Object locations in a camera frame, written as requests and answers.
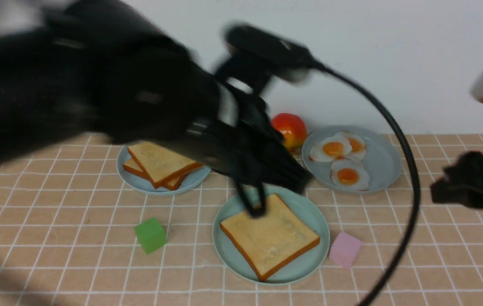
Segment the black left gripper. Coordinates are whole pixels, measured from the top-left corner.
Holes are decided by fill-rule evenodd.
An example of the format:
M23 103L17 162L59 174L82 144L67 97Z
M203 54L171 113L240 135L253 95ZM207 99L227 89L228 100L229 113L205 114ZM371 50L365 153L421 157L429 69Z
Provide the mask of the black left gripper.
M263 184L297 194L307 188L311 173L282 144L261 97L213 84L195 91L190 113L195 120L186 132L186 155L234 179L237 196L249 216L266 214ZM243 184L257 186L256 209Z

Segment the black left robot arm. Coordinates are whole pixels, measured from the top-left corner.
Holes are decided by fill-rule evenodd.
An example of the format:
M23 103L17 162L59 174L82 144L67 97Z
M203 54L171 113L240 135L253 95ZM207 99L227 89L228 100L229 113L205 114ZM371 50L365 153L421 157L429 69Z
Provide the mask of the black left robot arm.
M40 8L43 25L0 36L0 165L87 132L113 145L149 141L229 176L251 217L264 184L302 193L312 178L290 155L260 94L298 82L311 54L248 24L225 32L213 72L120 0Z

